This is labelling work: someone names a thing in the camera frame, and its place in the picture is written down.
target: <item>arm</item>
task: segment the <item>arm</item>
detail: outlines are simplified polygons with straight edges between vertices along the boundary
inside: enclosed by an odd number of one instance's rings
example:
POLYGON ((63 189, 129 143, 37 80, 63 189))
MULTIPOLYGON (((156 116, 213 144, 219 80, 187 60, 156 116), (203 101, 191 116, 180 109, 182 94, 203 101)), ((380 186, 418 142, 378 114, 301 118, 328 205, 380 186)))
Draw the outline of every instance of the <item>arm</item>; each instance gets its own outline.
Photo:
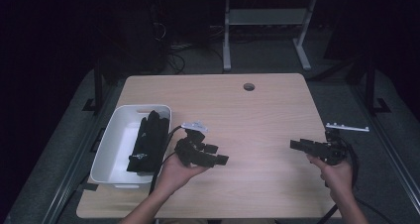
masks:
POLYGON ((155 190, 123 218, 120 224, 151 224, 158 210, 171 195, 186 185, 192 177, 206 170, 208 168, 185 167, 177 154, 169 157, 163 165, 155 190))
POLYGON ((321 178, 331 189, 330 195, 336 202, 343 220, 347 224, 368 223, 353 196, 352 167, 347 162, 328 166, 318 158, 307 155, 308 160, 321 170, 321 178))

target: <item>white bracket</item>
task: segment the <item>white bracket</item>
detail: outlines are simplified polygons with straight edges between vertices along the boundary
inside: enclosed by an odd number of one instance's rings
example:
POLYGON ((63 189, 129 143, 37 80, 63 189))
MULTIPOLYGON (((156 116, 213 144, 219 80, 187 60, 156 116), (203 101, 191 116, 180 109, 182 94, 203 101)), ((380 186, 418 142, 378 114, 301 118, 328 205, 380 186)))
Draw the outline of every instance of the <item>white bracket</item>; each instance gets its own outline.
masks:
POLYGON ((196 121, 196 122, 193 122, 193 123, 182 123, 181 128, 195 130, 195 131, 199 131, 199 132, 208 132, 209 131, 200 121, 196 121))
POLYGON ((341 129, 341 130, 358 131, 358 132, 369 132, 368 127, 365 127, 365 128, 355 128, 355 127, 345 126, 344 124, 343 125, 338 125, 337 123, 334 123, 332 125, 330 123, 327 123, 327 125, 325 127, 335 128, 335 129, 341 129))

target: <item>white plastic bin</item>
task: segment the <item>white plastic bin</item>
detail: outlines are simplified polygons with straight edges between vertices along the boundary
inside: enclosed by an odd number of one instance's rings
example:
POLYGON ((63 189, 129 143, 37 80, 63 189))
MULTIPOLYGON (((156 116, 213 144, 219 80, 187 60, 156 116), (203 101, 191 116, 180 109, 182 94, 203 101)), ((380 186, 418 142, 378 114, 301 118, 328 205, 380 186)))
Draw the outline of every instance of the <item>white plastic bin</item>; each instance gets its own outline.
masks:
POLYGON ((169 119, 169 133, 171 111, 166 105, 124 105, 114 111, 93 161, 90 176, 95 182, 119 188, 137 188, 140 183, 152 181, 152 175, 138 175, 126 169, 142 119, 153 110, 160 118, 169 119))

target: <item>wooden table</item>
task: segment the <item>wooden table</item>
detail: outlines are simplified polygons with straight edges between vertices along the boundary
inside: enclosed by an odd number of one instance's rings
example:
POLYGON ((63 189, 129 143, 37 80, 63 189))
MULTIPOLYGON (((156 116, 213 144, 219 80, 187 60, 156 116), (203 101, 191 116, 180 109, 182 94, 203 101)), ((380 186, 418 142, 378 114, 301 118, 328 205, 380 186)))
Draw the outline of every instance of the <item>wooden table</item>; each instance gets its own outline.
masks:
MULTIPOLYGON (((300 74, 219 74, 132 76, 117 107, 165 104, 171 127, 201 121, 204 143, 229 156, 193 178, 161 208, 157 218, 321 217, 332 206, 320 171, 289 148, 300 138, 325 142, 324 127, 300 74), (253 91, 244 84, 255 86, 253 91)), ((185 137, 179 130, 170 148, 185 137)), ((149 191, 101 184, 84 190, 77 208, 82 218, 126 216, 149 191)))

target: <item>person's left hand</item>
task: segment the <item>person's left hand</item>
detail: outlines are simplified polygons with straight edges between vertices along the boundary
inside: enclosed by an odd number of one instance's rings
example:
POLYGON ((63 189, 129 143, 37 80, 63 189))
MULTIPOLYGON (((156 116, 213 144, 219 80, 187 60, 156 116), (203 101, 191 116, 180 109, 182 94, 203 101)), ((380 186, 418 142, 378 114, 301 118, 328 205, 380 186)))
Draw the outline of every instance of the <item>person's left hand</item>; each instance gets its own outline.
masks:
POLYGON ((173 154, 163 164, 156 190, 166 193, 167 196, 171 196, 178 189, 186 185, 192 177, 208 169, 204 167, 185 167, 178 155, 173 154))

